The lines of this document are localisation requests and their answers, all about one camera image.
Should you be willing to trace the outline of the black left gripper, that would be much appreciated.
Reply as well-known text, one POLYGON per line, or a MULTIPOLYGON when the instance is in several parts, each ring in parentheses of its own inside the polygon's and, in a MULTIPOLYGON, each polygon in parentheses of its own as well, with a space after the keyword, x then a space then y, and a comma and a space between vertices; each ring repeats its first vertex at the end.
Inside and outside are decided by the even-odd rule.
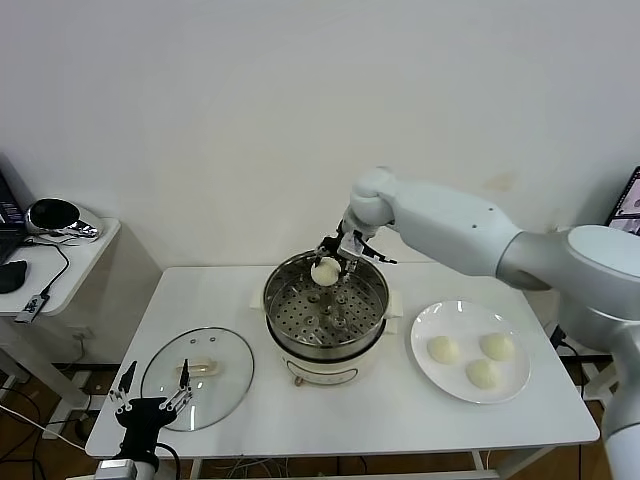
POLYGON ((116 459, 156 459, 159 432, 169 418, 167 411, 181 412, 192 398, 189 363, 185 359, 180 368, 177 390, 166 397, 129 400, 137 362, 133 361, 120 377, 115 389, 109 391, 118 424, 125 429, 116 459))

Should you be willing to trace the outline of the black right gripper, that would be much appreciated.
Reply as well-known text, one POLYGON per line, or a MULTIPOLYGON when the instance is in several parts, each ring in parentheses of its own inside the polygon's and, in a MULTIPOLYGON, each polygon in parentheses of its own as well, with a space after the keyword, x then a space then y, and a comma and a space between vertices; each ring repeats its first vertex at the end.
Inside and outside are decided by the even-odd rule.
POLYGON ((356 260, 348 260, 351 257, 349 253, 350 244, 351 237, 341 229, 337 229, 333 236, 325 236, 318 248, 314 251, 315 257, 312 268, 317 268, 324 257, 334 259, 342 258, 346 261, 340 272, 340 282, 346 284, 351 280, 351 274, 354 273, 357 268, 356 260))

